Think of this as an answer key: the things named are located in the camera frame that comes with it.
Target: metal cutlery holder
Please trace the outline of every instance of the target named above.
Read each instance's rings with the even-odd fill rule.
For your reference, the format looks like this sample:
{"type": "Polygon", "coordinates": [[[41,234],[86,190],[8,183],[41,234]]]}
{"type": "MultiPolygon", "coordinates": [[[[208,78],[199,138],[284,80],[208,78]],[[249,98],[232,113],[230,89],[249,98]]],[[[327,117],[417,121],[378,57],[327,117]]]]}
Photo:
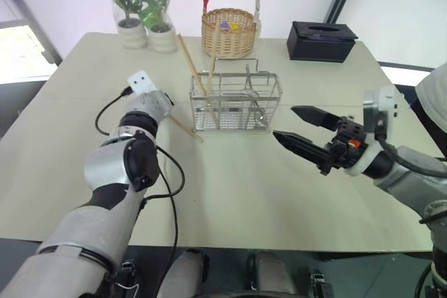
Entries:
{"type": "Polygon", "coordinates": [[[203,86],[210,88],[208,96],[201,94],[197,82],[192,79],[190,97],[197,131],[269,130],[282,95],[278,77],[268,71],[259,71],[257,59],[237,60],[254,62],[255,72],[250,71],[249,64],[240,73],[216,71],[209,86],[209,73],[202,71],[199,77],[203,86]]]}

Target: wire basket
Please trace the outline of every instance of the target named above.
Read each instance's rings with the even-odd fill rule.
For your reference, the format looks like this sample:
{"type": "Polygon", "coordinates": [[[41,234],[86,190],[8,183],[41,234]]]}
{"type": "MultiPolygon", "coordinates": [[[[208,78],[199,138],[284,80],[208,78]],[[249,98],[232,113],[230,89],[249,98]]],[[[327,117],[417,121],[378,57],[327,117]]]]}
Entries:
{"type": "MultiPolygon", "coordinates": [[[[259,71],[257,59],[238,60],[256,62],[255,72],[250,72],[248,64],[241,73],[215,72],[208,96],[202,95],[197,82],[192,80],[190,98],[197,131],[270,129],[282,95],[278,77],[259,71]]],[[[198,75],[207,86],[208,72],[198,75]]]]}
{"type": "Polygon", "coordinates": [[[207,12],[209,0],[203,0],[202,45],[207,54],[213,51],[214,31],[220,29],[215,43],[215,55],[220,58],[240,58],[247,56],[253,48],[256,32],[261,29],[259,20],[259,0],[256,0],[254,15],[236,8],[220,8],[207,12]]]}

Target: floor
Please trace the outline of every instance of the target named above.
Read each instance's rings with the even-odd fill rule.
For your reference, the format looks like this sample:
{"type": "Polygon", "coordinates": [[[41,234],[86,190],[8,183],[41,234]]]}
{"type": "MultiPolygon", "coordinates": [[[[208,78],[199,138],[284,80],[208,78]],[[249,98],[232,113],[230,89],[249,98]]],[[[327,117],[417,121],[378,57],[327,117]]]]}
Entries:
{"type": "Polygon", "coordinates": [[[0,138],[44,84],[44,81],[0,84],[0,138]]]}
{"type": "MultiPolygon", "coordinates": [[[[3,264],[0,268],[0,290],[9,282],[22,262],[33,255],[37,246],[37,242],[0,239],[0,258],[3,264]]],[[[129,246],[125,259],[134,260],[138,268],[140,290],[137,297],[151,297],[158,280],[157,276],[164,269],[169,252],[170,249],[166,247],[129,246]]],[[[245,261],[253,251],[206,248],[204,252],[210,257],[210,272],[203,286],[203,293],[243,289],[245,261]]],[[[429,260],[404,254],[380,254],[322,261],[317,254],[310,252],[275,251],[275,253],[286,263],[299,293],[306,297],[309,289],[309,271],[313,269],[319,269],[325,274],[325,279],[332,284],[336,297],[412,297],[418,277],[429,263],[429,260]]]]}

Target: black cable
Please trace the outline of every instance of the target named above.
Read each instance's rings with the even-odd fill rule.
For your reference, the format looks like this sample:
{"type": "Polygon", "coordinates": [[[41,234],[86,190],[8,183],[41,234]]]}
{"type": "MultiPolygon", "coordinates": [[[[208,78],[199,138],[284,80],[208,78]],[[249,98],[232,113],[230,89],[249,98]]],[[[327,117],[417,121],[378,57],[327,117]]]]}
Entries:
{"type": "Polygon", "coordinates": [[[100,134],[105,135],[105,136],[109,136],[109,135],[110,135],[110,133],[107,133],[107,132],[103,131],[101,128],[99,128],[99,118],[101,118],[101,115],[105,112],[106,109],[108,109],[111,105],[115,104],[119,99],[121,99],[122,97],[128,96],[128,95],[131,94],[132,92],[133,92],[133,91],[132,91],[132,88],[131,88],[131,87],[127,87],[127,88],[125,88],[125,89],[119,94],[118,97],[116,97],[114,100],[112,100],[111,102],[109,102],[106,106],[103,107],[103,109],[102,109],[101,111],[99,111],[99,113],[98,113],[98,115],[96,116],[96,119],[95,119],[95,128],[96,128],[96,130],[97,130],[100,134]]]}
{"type": "Polygon", "coordinates": [[[439,177],[439,178],[447,178],[447,173],[440,172],[436,170],[425,169],[423,167],[418,167],[411,162],[400,157],[394,148],[392,148],[383,137],[379,137],[377,139],[380,145],[382,146],[383,151],[387,154],[391,159],[393,159],[396,163],[400,164],[403,167],[406,167],[408,170],[416,172],[418,174],[424,174],[425,176],[431,177],[439,177]]]}
{"type": "Polygon", "coordinates": [[[184,176],[184,171],[182,169],[182,166],[175,160],[175,158],[173,158],[167,151],[165,151],[163,148],[156,146],[157,150],[161,151],[163,154],[166,155],[166,157],[168,157],[170,159],[170,161],[172,163],[175,164],[175,166],[177,166],[181,176],[182,176],[182,182],[180,183],[179,188],[175,191],[175,192],[169,192],[166,193],[164,195],[148,195],[146,198],[143,199],[143,206],[149,202],[152,199],[161,199],[161,198],[169,198],[172,197],[174,195],[178,195],[184,188],[184,182],[185,182],[185,176],[184,176]]]}
{"type": "Polygon", "coordinates": [[[168,273],[168,271],[170,269],[170,266],[171,266],[171,264],[174,261],[175,251],[177,250],[177,243],[178,243],[178,240],[179,240],[179,223],[178,223],[178,218],[177,218],[177,209],[175,207],[174,195],[171,192],[171,189],[169,187],[169,183],[166,180],[165,175],[163,174],[162,171],[160,171],[160,174],[161,174],[161,178],[163,178],[163,180],[164,180],[164,182],[166,184],[166,188],[168,189],[168,192],[169,192],[169,195],[170,195],[169,196],[170,203],[173,206],[174,225],[175,225],[175,237],[174,237],[174,244],[173,244],[173,247],[171,248],[170,255],[169,255],[169,258],[168,258],[168,263],[166,263],[166,267],[165,267],[165,269],[164,269],[164,271],[163,271],[163,273],[162,273],[162,275],[161,275],[161,277],[159,279],[159,282],[157,283],[157,286],[155,288],[154,294],[152,295],[153,298],[156,298],[156,296],[158,295],[158,293],[160,291],[160,288],[161,288],[161,284],[163,283],[163,280],[165,279],[166,274],[168,273]]]}
{"type": "Polygon", "coordinates": [[[420,219],[419,223],[432,223],[433,221],[443,218],[444,216],[447,216],[447,211],[442,211],[433,216],[429,216],[428,218],[420,219]]]}
{"type": "Polygon", "coordinates": [[[98,125],[98,123],[99,123],[99,118],[101,118],[101,115],[105,112],[106,109],[108,109],[111,105],[115,104],[115,103],[116,103],[119,99],[121,99],[121,98],[122,98],[121,95],[119,95],[118,97],[116,97],[114,100],[112,100],[112,101],[111,101],[110,103],[108,103],[106,106],[104,106],[103,109],[102,109],[101,111],[99,111],[98,115],[96,116],[96,119],[95,119],[95,128],[96,128],[96,130],[97,130],[98,132],[100,132],[102,135],[109,136],[110,133],[107,133],[107,132],[105,132],[105,131],[103,131],[102,129],[99,128],[99,125],[98,125]]]}
{"type": "Polygon", "coordinates": [[[432,269],[432,263],[429,263],[428,266],[425,267],[424,271],[419,277],[418,283],[414,288],[414,298],[420,298],[420,293],[422,292],[422,286],[424,285],[425,279],[427,279],[430,270],[432,269]]]}

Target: orange component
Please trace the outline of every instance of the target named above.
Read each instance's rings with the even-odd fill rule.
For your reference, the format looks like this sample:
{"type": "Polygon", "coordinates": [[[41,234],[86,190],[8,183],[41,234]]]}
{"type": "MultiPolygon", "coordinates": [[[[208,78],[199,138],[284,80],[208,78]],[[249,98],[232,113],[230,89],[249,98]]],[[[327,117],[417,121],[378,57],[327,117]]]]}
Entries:
{"type": "Polygon", "coordinates": [[[349,143],[352,147],[355,147],[355,148],[358,148],[358,147],[360,147],[360,146],[362,145],[362,142],[359,141],[359,140],[356,140],[356,139],[350,139],[350,140],[348,141],[348,143],[349,143]]]}

